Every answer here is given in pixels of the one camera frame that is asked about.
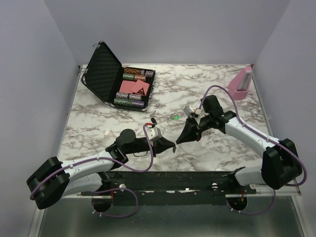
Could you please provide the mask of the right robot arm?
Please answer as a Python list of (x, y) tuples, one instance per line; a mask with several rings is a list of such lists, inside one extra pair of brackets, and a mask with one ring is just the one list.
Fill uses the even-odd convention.
[(248, 185), (267, 185), (278, 190), (302, 174), (303, 168), (296, 158), (298, 154), (291, 140), (262, 134), (238, 118), (235, 112), (224, 112), (215, 95), (206, 96), (202, 107), (184, 107), (187, 119), (177, 144), (199, 141), (203, 132), (217, 129), (238, 139), (262, 158), (260, 166), (241, 167), (228, 175), (230, 192), (237, 194)]

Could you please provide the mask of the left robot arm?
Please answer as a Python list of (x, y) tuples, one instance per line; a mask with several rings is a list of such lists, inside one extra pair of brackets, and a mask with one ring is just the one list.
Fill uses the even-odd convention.
[(109, 191), (109, 182), (101, 177), (121, 166), (140, 172), (127, 165), (128, 155), (149, 152), (150, 166), (153, 158), (176, 145), (164, 138), (157, 127), (145, 125), (145, 137), (137, 138), (131, 129), (123, 130), (115, 142), (105, 150), (89, 157), (60, 161), (57, 157), (47, 159), (26, 181), (31, 192), (30, 199), (38, 209), (54, 205), (62, 197), (81, 193), (96, 192), (104, 195)]

